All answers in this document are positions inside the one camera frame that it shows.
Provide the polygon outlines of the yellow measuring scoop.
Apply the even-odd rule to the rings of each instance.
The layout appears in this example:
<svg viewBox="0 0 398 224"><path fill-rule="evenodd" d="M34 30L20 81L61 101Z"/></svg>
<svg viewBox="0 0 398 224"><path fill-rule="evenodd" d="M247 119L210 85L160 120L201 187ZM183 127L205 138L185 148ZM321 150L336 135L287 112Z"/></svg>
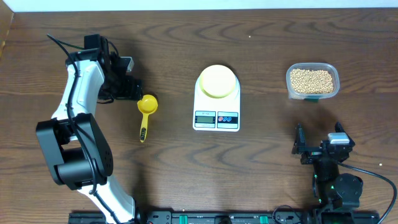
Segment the yellow measuring scoop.
<svg viewBox="0 0 398 224"><path fill-rule="evenodd" d="M143 98L137 102L137 107L142 113L142 122L139 136L140 142L144 142L146 140L149 116L157 111L158 105L158 101L153 95L144 95Z"/></svg>

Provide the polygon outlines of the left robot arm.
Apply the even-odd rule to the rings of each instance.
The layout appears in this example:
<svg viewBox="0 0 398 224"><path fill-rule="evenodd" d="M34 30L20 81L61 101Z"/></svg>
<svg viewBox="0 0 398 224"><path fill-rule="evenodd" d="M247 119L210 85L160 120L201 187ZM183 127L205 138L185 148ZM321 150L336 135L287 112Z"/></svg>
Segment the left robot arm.
<svg viewBox="0 0 398 224"><path fill-rule="evenodd" d="M133 59L110 46L102 35L86 35L83 47L66 53L62 100L49 120L37 124L36 135L56 184L86 195L105 223L146 223L145 213L113 175L111 148L95 120L98 104L144 96L142 82L129 75Z"/></svg>

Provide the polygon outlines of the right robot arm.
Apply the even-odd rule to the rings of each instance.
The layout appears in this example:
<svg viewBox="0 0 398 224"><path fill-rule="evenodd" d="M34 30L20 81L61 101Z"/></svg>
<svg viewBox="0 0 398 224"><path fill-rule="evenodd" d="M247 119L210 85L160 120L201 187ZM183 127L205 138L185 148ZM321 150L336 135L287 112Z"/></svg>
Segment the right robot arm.
<svg viewBox="0 0 398 224"><path fill-rule="evenodd" d="M308 146L303 127L296 125L292 154L301 156L301 164L313 166L313 191L320 206L311 217L317 223L330 222L332 213L348 213L349 219L354 220L352 212L359 207L363 181L355 175L340 173L338 168L340 162L349 158L354 146L340 123L335 124L335 131L319 146Z"/></svg>

